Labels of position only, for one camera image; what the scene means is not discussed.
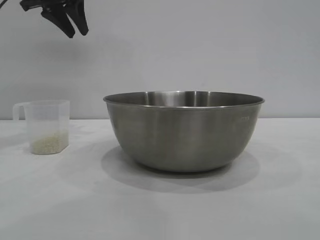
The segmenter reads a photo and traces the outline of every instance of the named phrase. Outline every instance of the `white table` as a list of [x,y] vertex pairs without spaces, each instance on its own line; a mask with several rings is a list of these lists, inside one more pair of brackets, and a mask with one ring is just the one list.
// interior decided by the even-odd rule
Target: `white table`
[[320,119],[259,119],[230,167],[201,176],[137,166],[109,120],[71,121],[70,146],[28,152],[0,122],[0,240],[317,240]]

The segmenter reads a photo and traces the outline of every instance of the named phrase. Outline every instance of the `measuring cup handle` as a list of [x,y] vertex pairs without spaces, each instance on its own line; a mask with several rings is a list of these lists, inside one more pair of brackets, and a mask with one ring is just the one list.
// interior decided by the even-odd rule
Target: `measuring cup handle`
[[29,102],[20,102],[20,103],[17,103],[15,105],[13,105],[12,115],[13,115],[13,120],[14,121],[18,121],[19,120],[19,109],[20,109],[20,107],[23,107],[23,106],[25,106],[27,104],[29,104]]

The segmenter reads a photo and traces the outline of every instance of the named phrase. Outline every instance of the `stainless steel bowl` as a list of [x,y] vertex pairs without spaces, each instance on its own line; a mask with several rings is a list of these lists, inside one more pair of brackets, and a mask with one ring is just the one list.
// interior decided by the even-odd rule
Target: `stainless steel bowl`
[[211,91],[154,91],[103,99],[120,146],[148,167],[200,172],[245,149],[264,99]]

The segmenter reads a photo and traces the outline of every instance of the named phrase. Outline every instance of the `plastic measuring cup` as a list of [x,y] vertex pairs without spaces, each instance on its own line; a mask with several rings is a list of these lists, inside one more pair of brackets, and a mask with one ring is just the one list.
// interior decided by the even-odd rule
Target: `plastic measuring cup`
[[24,108],[30,151],[47,155],[60,153],[69,145],[70,102],[42,100],[17,103],[13,120],[19,120],[19,108]]

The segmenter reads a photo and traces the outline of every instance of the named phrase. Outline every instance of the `white backdrop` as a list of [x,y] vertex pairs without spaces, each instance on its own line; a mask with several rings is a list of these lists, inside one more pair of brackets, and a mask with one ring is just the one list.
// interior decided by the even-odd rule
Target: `white backdrop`
[[210,90],[266,99],[262,117],[320,117],[319,0],[86,0],[89,34],[68,39],[19,0],[0,10],[0,119],[12,105],[71,100],[105,118],[103,96]]

